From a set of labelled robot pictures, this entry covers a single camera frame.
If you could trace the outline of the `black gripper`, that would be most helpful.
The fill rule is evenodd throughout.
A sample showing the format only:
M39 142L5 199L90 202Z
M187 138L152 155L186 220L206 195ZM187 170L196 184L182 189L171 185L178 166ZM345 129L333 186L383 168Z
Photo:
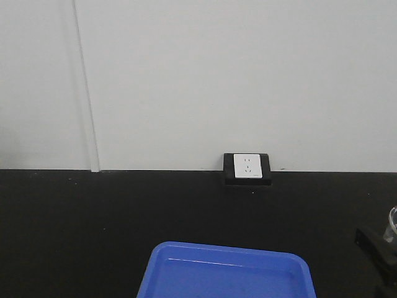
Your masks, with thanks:
M356 228L354 241L381 277L373 296L396 298L396 248L367 227Z

